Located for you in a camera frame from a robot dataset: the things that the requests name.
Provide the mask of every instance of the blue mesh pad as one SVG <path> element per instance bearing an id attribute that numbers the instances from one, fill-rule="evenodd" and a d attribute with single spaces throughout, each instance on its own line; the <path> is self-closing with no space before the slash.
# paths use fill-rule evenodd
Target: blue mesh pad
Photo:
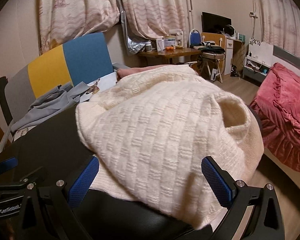
<path id="1" fill-rule="evenodd" d="M 0 174 L 3 174 L 6 171 L 15 168 L 16 166 L 18 166 L 18 160 L 15 157 L 2 161 L 0 162 Z"/>
<path id="2" fill-rule="evenodd" d="M 103 33 L 88 34 L 62 46 L 74 86 L 81 81 L 88 84 L 114 71 Z"/>
<path id="3" fill-rule="evenodd" d="M 68 204 L 71 208 L 78 207 L 86 195 L 91 183 L 99 171 L 99 160 L 94 157 L 80 174 L 68 192 Z"/>
<path id="4" fill-rule="evenodd" d="M 202 159 L 201 171 L 220 205 L 230 208 L 232 205 L 231 190 L 207 158 Z"/>

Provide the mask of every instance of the monitor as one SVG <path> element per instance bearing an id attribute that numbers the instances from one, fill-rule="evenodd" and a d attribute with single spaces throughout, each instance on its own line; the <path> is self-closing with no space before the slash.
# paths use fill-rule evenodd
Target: monitor
<path id="1" fill-rule="evenodd" d="M 231 19 L 202 12 L 202 32 L 204 33 L 222 33 L 226 25 L 231 25 Z"/>

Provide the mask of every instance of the wooden table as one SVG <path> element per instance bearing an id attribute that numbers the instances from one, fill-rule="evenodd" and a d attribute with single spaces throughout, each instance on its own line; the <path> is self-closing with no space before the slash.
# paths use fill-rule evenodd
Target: wooden table
<path id="1" fill-rule="evenodd" d="M 201 52 L 197 49 L 175 49 L 175 50 L 164 50 L 157 52 L 156 50 L 152 52 L 139 52 L 137 55 L 141 57 L 155 57 L 162 58 L 164 64 L 172 64 L 172 59 L 174 57 L 190 56 L 191 61 L 197 61 L 198 56 Z M 196 64 L 193 65 L 194 70 L 197 70 L 198 67 Z"/>

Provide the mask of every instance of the silver bolt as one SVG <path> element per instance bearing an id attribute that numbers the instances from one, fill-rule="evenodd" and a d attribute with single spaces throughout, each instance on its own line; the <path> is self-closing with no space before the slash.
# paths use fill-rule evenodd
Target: silver bolt
<path id="1" fill-rule="evenodd" d="M 33 189 L 33 188 L 34 188 L 33 183 L 28 184 L 27 189 Z"/>
<path id="2" fill-rule="evenodd" d="M 273 186 L 271 184 L 267 184 L 267 189 L 273 190 Z"/>
<path id="3" fill-rule="evenodd" d="M 238 181 L 237 181 L 237 185 L 238 185 L 239 187 L 243 187 L 243 186 L 244 186 L 244 182 L 243 182 L 242 180 L 238 180 Z"/>
<path id="4" fill-rule="evenodd" d="M 58 180 L 58 181 L 56 182 L 56 185 L 57 185 L 58 187 L 62 187 L 64 183 L 65 183 L 65 182 L 61 179 L 61 180 Z"/>

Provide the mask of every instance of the floral curtain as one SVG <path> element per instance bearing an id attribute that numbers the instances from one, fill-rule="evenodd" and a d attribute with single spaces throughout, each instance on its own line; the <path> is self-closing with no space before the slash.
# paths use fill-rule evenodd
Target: floral curtain
<path id="1" fill-rule="evenodd" d="M 168 35 L 170 29 L 181 29 L 186 42 L 182 0 L 122 0 L 122 3 L 135 35 L 154 40 Z"/>
<path id="2" fill-rule="evenodd" d="M 293 0 L 261 0 L 263 41 L 300 58 L 300 10 Z"/>
<path id="3" fill-rule="evenodd" d="M 79 36 L 110 29 L 119 20 L 116 0 L 40 0 L 41 53 Z"/>

